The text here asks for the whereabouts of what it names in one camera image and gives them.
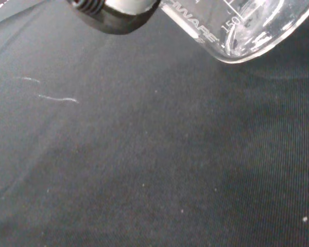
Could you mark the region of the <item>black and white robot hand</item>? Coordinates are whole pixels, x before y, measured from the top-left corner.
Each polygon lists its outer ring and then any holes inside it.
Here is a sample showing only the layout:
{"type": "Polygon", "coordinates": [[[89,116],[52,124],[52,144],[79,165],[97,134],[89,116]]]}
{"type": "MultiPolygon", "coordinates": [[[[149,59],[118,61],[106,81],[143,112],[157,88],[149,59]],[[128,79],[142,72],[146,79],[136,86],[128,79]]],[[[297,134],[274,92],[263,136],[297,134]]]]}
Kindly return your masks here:
{"type": "Polygon", "coordinates": [[[103,33],[125,35],[141,28],[160,1],[67,1],[87,25],[103,33]]]}

